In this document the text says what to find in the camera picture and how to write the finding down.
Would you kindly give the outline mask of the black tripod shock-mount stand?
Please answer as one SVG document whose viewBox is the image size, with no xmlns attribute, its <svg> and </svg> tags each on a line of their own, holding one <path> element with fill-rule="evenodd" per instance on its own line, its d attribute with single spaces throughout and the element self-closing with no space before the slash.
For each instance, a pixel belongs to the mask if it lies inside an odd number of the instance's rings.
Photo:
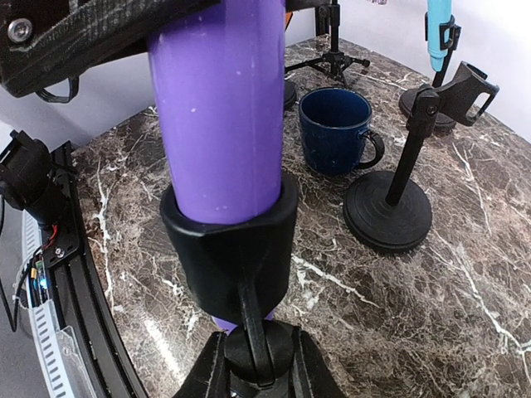
<svg viewBox="0 0 531 398">
<path fill-rule="evenodd" d="M 325 26 L 330 33 L 330 46 L 319 58 L 303 61 L 292 66 L 286 66 L 285 73 L 311 67 L 312 69 L 326 75 L 332 80 L 341 83 L 348 89 L 344 72 L 352 65 L 359 64 L 364 68 L 371 65 L 370 60 L 351 57 L 339 49 L 339 26 L 340 26 L 340 5 L 338 1 L 331 1 L 329 5 L 316 7 L 320 20 L 325 19 Z"/>
</svg>

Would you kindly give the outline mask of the black round-base stand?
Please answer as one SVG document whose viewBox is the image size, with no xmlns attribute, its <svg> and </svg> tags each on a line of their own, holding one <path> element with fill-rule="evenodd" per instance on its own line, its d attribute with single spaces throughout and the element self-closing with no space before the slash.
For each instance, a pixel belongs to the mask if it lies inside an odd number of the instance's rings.
<svg viewBox="0 0 531 398">
<path fill-rule="evenodd" d="M 194 301 L 236 324 L 225 343 L 231 396 L 294 396 L 292 329 L 267 316 L 288 289 L 297 205 L 288 174 L 268 211 L 230 226 L 193 221 L 178 209 L 171 187 L 163 194 L 161 217 Z"/>
<path fill-rule="evenodd" d="M 458 124 L 472 126 L 499 92 L 488 75 L 461 62 L 453 79 L 435 88 L 435 106 Z M 417 95 L 406 128 L 407 140 L 395 172 L 375 171 L 357 178 L 346 191 L 343 218 L 357 240 L 384 254 L 404 253 L 421 244 L 432 224 L 431 203 L 410 176 L 426 138 L 434 131 L 434 117 L 426 108 L 432 100 Z"/>
<path fill-rule="evenodd" d="M 435 100 L 440 100 L 439 97 L 436 97 L 435 88 L 442 86 L 443 81 L 446 77 L 446 72 L 451 61 L 451 56 L 458 46 L 460 39 L 461 27 L 455 24 L 455 18 L 451 15 L 450 20 L 439 25 L 439 39 L 442 51 L 446 51 L 445 56 L 443 57 L 442 67 L 440 71 L 437 71 L 432 81 L 433 90 L 422 91 L 421 98 L 419 100 L 432 100 L 430 106 L 426 108 L 427 116 L 434 117 L 434 131 L 439 133 L 448 134 L 456 125 L 456 121 L 451 117 L 439 112 L 439 108 L 435 106 Z M 428 38 L 428 14 L 425 15 L 425 33 L 426 40 Z M 417 100 L 417 95 L 420 92 L 420 89 L 410 89 L 402 93 L 400 99 L 398 100 L 399 109 L 402 111 L 402 114 L 409 117 L 413 105 Z"/>
<path fill-rule="evenodd" d="M 285 80 L 284 90 L 284 111 L 291 109 L 297 101 L 297 93 L 295 84 L 291 81 Z"/>
</svg>

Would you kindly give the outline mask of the purple microphone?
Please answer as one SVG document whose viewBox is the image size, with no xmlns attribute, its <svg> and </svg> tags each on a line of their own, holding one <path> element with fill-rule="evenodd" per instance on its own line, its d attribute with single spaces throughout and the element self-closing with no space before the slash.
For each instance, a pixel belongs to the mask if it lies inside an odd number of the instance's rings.
<svg viewBox="0 0 531 398">
<path fill-rule="evenodd" d="M 240 224 L 280 197 L 284 16 L 282 1 L 224 1 L 149 39 L 170 187 L 193 221 Z"/>
</svg>

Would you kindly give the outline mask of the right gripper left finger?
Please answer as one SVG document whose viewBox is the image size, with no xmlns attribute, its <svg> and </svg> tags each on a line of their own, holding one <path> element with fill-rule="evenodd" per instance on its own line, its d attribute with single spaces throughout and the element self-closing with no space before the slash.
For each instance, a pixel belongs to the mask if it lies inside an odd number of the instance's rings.
<svg viewBox="0 0 531 398">
<path fill-rule="evenodd" d="M 173 398 L 226 398 L 231 396 L 231 376 L 225 358 L 224 332 L 208 338 L 184 383 Z"/>
</svg>

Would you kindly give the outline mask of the black round-base stand, teal mic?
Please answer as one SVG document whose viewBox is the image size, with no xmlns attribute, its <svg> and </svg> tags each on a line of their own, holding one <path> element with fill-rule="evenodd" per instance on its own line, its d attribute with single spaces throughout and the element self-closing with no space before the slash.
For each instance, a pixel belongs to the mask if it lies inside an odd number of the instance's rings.
<svg viewBox="0 0 531 398">
<path fill-rule="evenodd" d="M 421 98 L 419 100 L 432 100 L 430 106 L 426 108 L 427 116 L 434 117 L 434 131 L 439 133 L 448 134 L 456 125 L 456 121 L 451 117 L 439 112 L 439 108 L 435 106 L 435 100 L 440 100 L 439 97 L 436 97 L 435 88 L 442 86 L 443 81 L 446 77 L 446 72 L 451 61 L 451 56 L 458 46 L 460 39 L 461 27 L 455 24 L 455 18 L 451 15 L 450 20 L 439 25 L 439 39 L 442 51 L 446 51 L 445 56 L 443 57 L 442 67 L 440 71 L 437 71 L 432 81 L 433 90 L 422 91 Z M 425 33 L 426 40 L 428 38 L 428 14 L 425 15 Z M 417 95 L 420 92 L 420 89 L 410 89 L 402 93 L 400 99 L 398 100 L 399 109 L 402 111 L 402 114 L 409 117 L 413 105 L 417 100 Z"/>
</svg>

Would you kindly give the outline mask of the orange microphone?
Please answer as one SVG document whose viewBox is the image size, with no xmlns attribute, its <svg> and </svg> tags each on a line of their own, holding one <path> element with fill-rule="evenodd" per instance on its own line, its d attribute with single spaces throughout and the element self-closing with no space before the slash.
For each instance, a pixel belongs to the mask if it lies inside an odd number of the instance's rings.
<svg viewBox="0 0 531 398">
<path fill-rule="evenodd" d="M 287 12 L 285 14 L 285 30 L 288 29 L 290 23 L 291 23 L 291 20 L 293 18 L 293 13 L 292 12 Z"/>
</svg>

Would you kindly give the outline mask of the teal blue microphone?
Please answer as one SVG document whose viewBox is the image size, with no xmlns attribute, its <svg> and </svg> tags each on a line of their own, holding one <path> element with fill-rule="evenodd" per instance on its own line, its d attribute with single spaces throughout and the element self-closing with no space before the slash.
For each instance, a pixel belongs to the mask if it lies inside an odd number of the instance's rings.
<svg viewBox="0 0 531 398">
<path fill-rule="evenodd" d="M 452 45 L 450 34 L 452 22 L 451 0 L 428 0 L 426 11 L 426 40 L 431 68 L 442 71 L 444 59 Z"/>
</svg>

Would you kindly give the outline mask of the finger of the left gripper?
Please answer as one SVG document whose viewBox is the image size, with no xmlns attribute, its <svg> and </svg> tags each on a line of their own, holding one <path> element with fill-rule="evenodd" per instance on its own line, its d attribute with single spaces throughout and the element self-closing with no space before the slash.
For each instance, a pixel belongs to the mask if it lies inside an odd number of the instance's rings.
<svg viewBox="0 0 531 398">
<path fill-rule="evenodd" d="M 331 0 L 286 0 L 285 11 L 297 12 L 305 9 L 323 7 L 329 5 Z"/>
<path fill-rule="evenodd" d="M 144 38 L 213 1 L 3 1 L 1 86 L 21 98 L 146 50 Z"/>
</svg>

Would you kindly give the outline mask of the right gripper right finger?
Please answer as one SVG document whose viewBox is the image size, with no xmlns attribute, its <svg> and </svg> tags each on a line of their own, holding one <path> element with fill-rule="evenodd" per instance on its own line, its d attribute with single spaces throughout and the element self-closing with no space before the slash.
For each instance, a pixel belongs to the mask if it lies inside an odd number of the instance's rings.
<svg viewBox="0 0 531 398">
<path fill-rule="evenodd" d="M 292 332 L 295 347 L 291 367 L 294 397 L 345 398 L 314 339 L 299 327 Z"/>
</svg>

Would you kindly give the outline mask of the black front rail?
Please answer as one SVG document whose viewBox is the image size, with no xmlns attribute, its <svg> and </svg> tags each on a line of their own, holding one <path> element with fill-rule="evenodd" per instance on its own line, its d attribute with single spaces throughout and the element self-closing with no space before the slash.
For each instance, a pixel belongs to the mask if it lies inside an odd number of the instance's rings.
<svg viewBox="0 0 531 398">
<path fill-rule="evenodd" d="M 17 287 L 27 304 L 53 303 L 57 340 L 74 397 L 145 397 L 147 392 L 124 347 L 96 270 L 77 191 L 72 146 L 55 151 L 12 131 L 1 153 L 1 193 L 26 211 L 42 243 Z"/>
</svg>

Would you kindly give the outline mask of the dark blue mug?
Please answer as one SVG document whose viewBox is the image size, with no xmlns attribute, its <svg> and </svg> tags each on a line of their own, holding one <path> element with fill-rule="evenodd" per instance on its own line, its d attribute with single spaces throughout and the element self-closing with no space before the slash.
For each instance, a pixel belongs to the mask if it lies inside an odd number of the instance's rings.
<svg viewBox="0 0 531 398">
<path fill-rule="evenodd" d="M 299 103 L 300 139 L 306 164 L 335 177 L 377 165 L 385 154 L 371 129 L 373 108 L 361 94 L 338 87 L 308 92 Z"/>
</svg>

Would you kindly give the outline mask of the black round-base stand, orange mic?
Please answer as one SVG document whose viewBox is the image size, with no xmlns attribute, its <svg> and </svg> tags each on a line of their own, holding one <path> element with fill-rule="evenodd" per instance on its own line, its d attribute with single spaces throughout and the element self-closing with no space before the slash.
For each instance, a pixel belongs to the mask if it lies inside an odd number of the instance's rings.
<svg viewBox="0 0 531 398">
<path fill-rule="evenodd" d="M 291 81 L 285 80 L 284 90 L 284 111 L 291 109 L 297 101 L 297 93 L 295 84 Z"/>
</svg>

